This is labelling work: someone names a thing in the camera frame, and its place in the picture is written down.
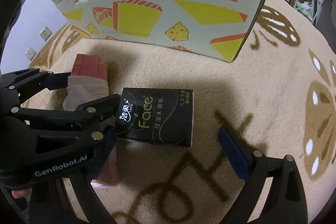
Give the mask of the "left hand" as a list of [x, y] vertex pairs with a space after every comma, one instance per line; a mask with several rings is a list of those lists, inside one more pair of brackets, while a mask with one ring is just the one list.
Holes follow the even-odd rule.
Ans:
[[26, 198], [31, 195], [32, 189], [12, 190], [11, 194], [15, 199]]

